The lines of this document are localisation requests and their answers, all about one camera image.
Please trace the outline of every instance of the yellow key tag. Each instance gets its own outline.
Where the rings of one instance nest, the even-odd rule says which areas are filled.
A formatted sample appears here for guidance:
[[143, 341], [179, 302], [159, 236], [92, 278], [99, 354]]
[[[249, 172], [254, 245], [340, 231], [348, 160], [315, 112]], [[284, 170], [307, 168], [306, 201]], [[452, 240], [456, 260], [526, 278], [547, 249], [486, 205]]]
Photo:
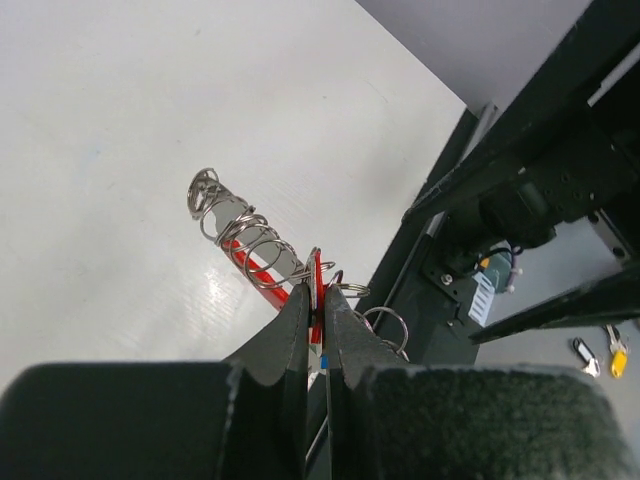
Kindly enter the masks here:
[[624, 350], [618, 350], [613, 354], [613, 360], [611, 361], [611, 375], [615, 378], [620, 378], [624, 374], [624, 369], [627, 366], [627, 352]]

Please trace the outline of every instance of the metal screw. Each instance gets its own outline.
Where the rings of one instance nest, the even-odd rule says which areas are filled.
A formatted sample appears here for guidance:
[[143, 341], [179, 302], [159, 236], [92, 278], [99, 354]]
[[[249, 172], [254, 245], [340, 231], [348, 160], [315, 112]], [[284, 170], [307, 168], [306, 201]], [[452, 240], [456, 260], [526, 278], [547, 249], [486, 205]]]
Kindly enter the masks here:
[[453, 277], [448, 273], [443, 273], [442, 276], [440, 277], [440, 281], [444, 285], [451, 285], [451, 283], [453, 282]]

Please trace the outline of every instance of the red plastic strip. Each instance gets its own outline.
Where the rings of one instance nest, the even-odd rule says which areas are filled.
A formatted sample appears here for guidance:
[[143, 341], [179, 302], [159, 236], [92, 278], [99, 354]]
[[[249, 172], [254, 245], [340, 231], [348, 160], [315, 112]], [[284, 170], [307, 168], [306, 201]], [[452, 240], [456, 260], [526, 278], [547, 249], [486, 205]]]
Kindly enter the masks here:
[[[240, 248], [240, 246], [241, 246], [240, 242], [238, 242], [237, 240], [233, 241], [232, 248]], [[233, 253], [233, 257], [238, 262], [238, 265], [244, 265], [244, 261], [247, 258], [247, 254], [246, 252], [235, 252]], [[260, 268], [260, 265], [258, 265], [252, 259], [249, 259], [249, 268], [251, 270], [257, 270]], [[262, 283], [275, 282], [273, 277], [269, 275], [269, 273], [267, 272], [254, 272], [251, 275], [254, 278], [257, 278], [258, 280], [260, 280]], [[287, 303], [287, 300], [289, 299], [289, 294], [282, 287], [274, 288], [272, 290], [267, 290], [265, 288], [258, 288], [258, 287], [255, 287], [255, 288], [276, 310], [282, 310], [282, 307], [284, 307], [284, 304]]]
[[316, 311], [316, 323], [311, 331], [311, 343], [324, 343], [324, 290], [322, 283], [322, 263], [320, 260], [320, 249], [316, 252], [316, 285], [318, 286], [318, 310]]

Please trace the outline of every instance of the white tabletop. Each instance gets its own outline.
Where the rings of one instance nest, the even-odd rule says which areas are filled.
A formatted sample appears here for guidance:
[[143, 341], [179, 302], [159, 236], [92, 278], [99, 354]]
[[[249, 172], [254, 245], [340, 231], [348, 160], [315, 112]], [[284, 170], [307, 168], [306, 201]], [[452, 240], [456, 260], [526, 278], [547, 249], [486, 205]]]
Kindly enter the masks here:
[[9, 0], [0, 65], [0, 388], [273, 318], [187, 212], [205, 166], [366, 284], [464, 110], [349, 0]]

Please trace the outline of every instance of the black metal bar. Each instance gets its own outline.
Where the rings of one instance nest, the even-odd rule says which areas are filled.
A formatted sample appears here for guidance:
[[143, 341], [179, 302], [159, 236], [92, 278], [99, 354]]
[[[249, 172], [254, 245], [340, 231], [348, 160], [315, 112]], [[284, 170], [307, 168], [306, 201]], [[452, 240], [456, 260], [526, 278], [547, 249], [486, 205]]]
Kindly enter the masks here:
[[640, 264], [590, 282], [494, 323], [475, 333], [486, 343], [536, 328], [566, 328], [614, 323], [640, 316]]
[[594, 0], [467, 159], [405, 218], [429, 218], [513, 179], [640, 40], [640, 2]]
[[[460, 161], [477, 124], [478, 119], [469, 110], [465, 110], [427, 181], [420, 189], [418, 197], [427, 192]], [[389, 293], [424, 228], [425, 221], [422, 219], [410, 219], [402, 222], [398, 233], [371, 277], [369, 282], [371, 293], [358, 302], [357, 311], [362, 313], [372, 307], [386, 304]]]

